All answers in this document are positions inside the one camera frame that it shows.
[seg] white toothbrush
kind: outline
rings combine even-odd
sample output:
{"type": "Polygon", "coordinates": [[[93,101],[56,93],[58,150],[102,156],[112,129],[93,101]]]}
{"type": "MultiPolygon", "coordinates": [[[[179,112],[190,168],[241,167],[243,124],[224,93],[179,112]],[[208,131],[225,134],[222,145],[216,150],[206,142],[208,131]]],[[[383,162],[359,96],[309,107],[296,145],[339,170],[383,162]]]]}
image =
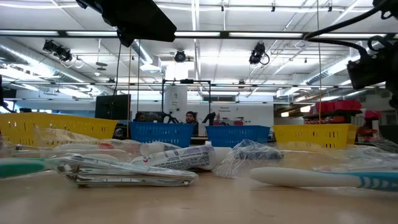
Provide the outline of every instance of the white toothbrush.
{"type": "Polygon", "coordinates": [[[263,167],[252,169],[250,176],[265,184],[286,187],[357,187],[398,191],[396,171],[336,173],[263,167]]]}

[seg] toothbrush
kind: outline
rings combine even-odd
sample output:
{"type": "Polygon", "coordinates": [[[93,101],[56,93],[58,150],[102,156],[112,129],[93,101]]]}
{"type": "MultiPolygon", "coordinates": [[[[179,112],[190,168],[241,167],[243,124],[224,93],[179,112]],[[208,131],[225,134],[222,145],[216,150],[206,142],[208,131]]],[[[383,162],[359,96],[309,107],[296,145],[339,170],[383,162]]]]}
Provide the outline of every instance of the toothbrush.
{"type": "Polygon", "coordinates": [[[49,168],[50,167],[44,162],[44,159],[0,159],[0,179],[32,174],[35,172],[45,171],[49,168]]]}
{"type": "Polygon", "coordinates": [[[265,184],[286,187],[357,187],[398,191],[397,171],[336,173],[263,167],[250,170],[250,177],[265,184]]]}

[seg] yellow basket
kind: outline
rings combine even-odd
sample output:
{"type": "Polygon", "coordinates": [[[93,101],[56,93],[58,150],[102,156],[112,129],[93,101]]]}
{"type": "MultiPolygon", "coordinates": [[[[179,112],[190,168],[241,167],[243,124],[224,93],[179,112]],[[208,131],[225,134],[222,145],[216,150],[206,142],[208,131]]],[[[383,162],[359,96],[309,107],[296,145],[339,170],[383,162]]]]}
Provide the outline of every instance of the yellow basket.
{"type": "Polygon", "coordinates": [[[96,139],[110,139],[118,121],[47,113],[0,114],[3,140],[14,144],[37,146],[34,128],[55,128],[84,134],[96,139]]]}
{"type": "Polygon", "coordinates": [[[297,150],[306,150],[303,147],[311,145],[345,149],[347,145],[354,144],[357,128],[353,124],[275,125],[274,132],[278,144],[291,143],[297,150]]]}

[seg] blue basket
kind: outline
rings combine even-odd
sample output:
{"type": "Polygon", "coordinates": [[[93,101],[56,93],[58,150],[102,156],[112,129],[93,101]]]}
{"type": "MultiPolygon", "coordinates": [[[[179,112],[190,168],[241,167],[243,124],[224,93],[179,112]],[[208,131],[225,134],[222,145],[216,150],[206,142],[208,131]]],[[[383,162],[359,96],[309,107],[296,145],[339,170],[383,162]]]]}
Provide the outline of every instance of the blue basket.
{"type": "Polygon", "coordinates": [[[235,147],[243,139],[266,143],[270,127],[247,126],[207,126],[207,136],[215,147],[235,147]]]}
{"type": "Polygon", "coordinates": [[[193,133],[192,124],[130,122],[129,125],[131,139],[141,143],[160,141],[189,147],[193,133]]]}

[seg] wooden table surface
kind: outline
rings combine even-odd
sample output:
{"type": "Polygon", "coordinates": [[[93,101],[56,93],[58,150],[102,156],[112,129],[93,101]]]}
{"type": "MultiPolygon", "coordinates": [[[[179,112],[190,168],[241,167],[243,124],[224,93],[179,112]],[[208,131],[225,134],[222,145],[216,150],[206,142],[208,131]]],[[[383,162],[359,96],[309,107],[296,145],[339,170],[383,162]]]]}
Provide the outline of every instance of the wooden table surface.
{"type": "Polygon", "coordinates": [[[293,189],[200,174],[189,187],[79,189],[58,174],[0,181],[0,223],[397,223],[398,195],[293,189]]]}

